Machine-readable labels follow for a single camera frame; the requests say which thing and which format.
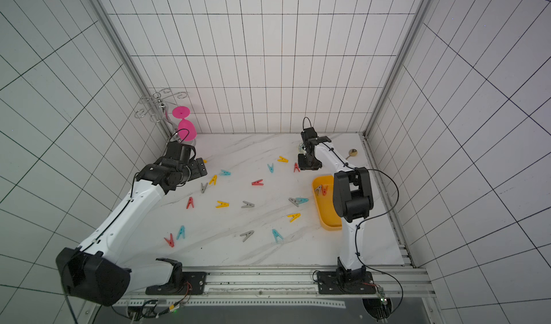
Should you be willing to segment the yellow storage box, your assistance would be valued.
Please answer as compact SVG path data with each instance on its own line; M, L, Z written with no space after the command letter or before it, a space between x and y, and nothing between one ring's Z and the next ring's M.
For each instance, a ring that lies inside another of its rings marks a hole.
M314 193L314 189L318 186L329 186L327 195L323 196L322 192L318 195ZM333 204L334 177L332 175L323 175L315 178L312 182L312 190L321 227L327 231L340 231L342 229L342 221L337 215Z

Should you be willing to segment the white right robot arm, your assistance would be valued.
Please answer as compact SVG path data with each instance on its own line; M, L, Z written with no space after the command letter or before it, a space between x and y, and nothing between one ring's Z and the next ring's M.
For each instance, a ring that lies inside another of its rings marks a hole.
M363 235L360 223L369 217L375 202L369 170L348 163L330 138L319 136L314 127L304 128L301 138L299 169L323 170L333 177L332 206L342 221L343 230L337 276L343 282L358 281L366 275L366 267L359 260L361 243L357 239Z

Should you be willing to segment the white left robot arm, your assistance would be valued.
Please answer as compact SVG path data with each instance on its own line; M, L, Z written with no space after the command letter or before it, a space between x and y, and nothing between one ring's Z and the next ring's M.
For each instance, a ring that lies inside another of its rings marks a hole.
M169 258L131 266L121 255L146 215L170 191L207 175L195 146L168 142L154 163L133 177L132 187L107 219L80 245L64 248L56 258L65 295L103 306L116 304L126 293L151 290L161 295L182 292L182 263Z

